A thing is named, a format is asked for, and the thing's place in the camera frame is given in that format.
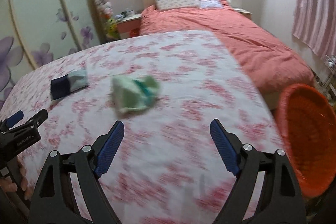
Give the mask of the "pink striped curtain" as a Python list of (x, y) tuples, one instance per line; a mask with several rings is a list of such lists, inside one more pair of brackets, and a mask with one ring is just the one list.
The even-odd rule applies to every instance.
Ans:
[(297, 0), (292, 34), (320, 58), (335, 55), (335, 0)]

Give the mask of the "orange trash basket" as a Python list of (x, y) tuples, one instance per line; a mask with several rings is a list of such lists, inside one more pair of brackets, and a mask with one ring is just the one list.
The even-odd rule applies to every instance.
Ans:
[(335, 112), (315, 88), (293, 84), (279, 98), (276, 124), (307, 198), (322, 195), (335, 178)]

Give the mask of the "right side nightstand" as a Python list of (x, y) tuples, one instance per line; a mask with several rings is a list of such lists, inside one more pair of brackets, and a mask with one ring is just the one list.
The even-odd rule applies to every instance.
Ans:
[(249, 20), (252, 20), (252, 13), (247, 11), (247, 10), (244, 10), (244, 9), (241, 9), (241, 8), (236, 8), (236, 7), (233, 7), (234, 11), (238, 12), (239, 14), (242, 14), (243, 16), (245, 16), (246, 18), (248, 18)]

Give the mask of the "light green cloth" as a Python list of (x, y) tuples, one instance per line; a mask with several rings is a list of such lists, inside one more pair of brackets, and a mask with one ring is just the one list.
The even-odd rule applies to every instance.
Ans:
[(143, 76), (137, 79), (126, 75), (117, 75), (112, 78), (112, 97), (117, 112), (143, 112), (151, 108), (159, 95), (160, 84), (152, 76)]

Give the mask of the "salmon pink duvet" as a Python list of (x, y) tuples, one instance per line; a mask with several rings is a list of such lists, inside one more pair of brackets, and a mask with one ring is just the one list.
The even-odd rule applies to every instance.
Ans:
[(294, 50), (227, 4), (165, 11), (152, 5), (141, 14), (141, 35), (187, 30), (212, 32), (261, 94), (280, 92), (292, 84), (314, 84), (313, 72)]

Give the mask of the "floral sliding wardrobe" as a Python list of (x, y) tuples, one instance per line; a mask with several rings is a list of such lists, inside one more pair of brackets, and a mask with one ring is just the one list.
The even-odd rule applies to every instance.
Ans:
[(1, 101), (27, 73), (100, 44), (91, 0), (1, 0)]

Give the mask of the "hanging plush toys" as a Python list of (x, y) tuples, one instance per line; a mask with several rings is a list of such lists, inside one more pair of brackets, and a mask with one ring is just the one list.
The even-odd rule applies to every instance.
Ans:
[(94, 0), (94, 3), (102, 23), (106, 41), (112, 42), (120, 40), (120, 34), (110, 0)]

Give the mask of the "floral pink tablecloth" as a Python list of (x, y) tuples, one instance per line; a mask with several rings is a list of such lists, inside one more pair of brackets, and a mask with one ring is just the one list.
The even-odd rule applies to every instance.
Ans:
[[(52, 100), (51, 80), (86, 69), (89, 85)], [(152, 76), (160, 84), (153, 107), (118, 115), (112, 78)], [(208, 31), (140, 36), (96, 46), (43, 65), (10, 92), (1, 117), (46, 109), (41, 140), (20, 159), (34, 186), (48, 153), (77, 151), (109, 131), (125, 135), (100, 178), (122, 223), (211, 223), (235, 182), (218, 154), (209, 126), (218, 119), (259, 151), (283, 147), (259, 91), (224, 44)]]

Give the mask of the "navy and teal folded cloth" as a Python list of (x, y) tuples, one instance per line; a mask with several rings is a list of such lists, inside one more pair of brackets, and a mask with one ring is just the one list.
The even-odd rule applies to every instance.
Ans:
[(52, 100), (62, 99), (89, 85), (86, 69), (72, 71), (65, 76), (51, 80), (50, 94)]

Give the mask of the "pink nightstand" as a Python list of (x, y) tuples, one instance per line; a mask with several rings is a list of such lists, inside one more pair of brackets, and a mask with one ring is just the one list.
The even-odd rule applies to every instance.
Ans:
[(139, 36), (141, 26), (141, 14), (128, 16), (117, 23), (117, 29), (121, 39)]

